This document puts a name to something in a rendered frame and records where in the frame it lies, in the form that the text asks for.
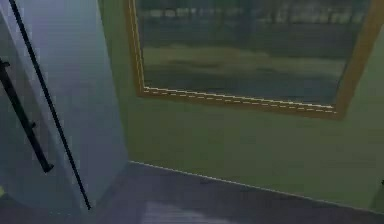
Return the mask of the grey fridge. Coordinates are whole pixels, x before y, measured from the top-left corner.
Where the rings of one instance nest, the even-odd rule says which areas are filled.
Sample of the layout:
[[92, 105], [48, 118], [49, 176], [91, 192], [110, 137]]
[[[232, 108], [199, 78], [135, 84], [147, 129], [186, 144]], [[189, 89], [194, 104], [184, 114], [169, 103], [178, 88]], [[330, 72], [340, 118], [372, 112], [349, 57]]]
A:
[[0, 14], [84, 208], [128, 155], [98, 0], [0, 0]]

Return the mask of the gold framed landscape painting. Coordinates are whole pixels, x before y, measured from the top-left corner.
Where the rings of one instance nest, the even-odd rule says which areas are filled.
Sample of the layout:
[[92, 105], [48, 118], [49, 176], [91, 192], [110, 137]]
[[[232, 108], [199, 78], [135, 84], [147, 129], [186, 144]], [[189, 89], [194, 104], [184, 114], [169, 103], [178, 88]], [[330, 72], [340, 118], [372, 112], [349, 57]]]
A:
[[126, 0], [140, 97], [345, 117], [384, 0]]

